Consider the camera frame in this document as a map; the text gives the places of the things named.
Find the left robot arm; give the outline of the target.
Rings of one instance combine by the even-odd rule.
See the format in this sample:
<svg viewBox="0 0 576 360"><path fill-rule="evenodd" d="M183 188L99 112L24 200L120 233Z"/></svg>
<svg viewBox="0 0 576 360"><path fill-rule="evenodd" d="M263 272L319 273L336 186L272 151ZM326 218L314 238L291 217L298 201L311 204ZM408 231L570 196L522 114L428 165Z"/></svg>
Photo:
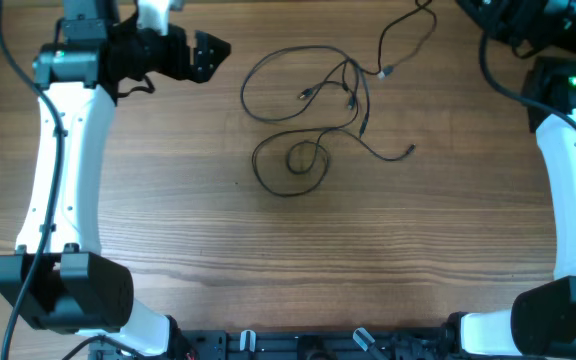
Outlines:
<svg viewBox="0 0 576 360"><path fill-rule="evenodd" d="M122 19L116 2L64 3L54 39L23 80L37 95L40 140L29 209L14 251L0 255L0 294L11 324L112 346L135 359L195 359L176 321L134 295L130 271L101 253L98 203L109 128L132 79L151 73L205 83L230 55L206 32L188 38L169 15L179 1L139 1Z"/></svg>

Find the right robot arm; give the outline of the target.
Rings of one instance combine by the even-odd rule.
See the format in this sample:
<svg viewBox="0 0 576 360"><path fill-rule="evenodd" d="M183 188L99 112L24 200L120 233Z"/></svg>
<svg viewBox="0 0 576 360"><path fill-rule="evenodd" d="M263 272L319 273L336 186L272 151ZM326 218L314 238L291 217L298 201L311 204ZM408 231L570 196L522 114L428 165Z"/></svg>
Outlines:
<svg viewBox="0 0 576 360"><path fill-rule="evenodd" d="M552 280L508 310L457 314L455 348L467 356L576 359L576 1L464 1L481 28L478 62L493 81L491 41L532 59L520 92L548 172L556 227Z"/></svg>

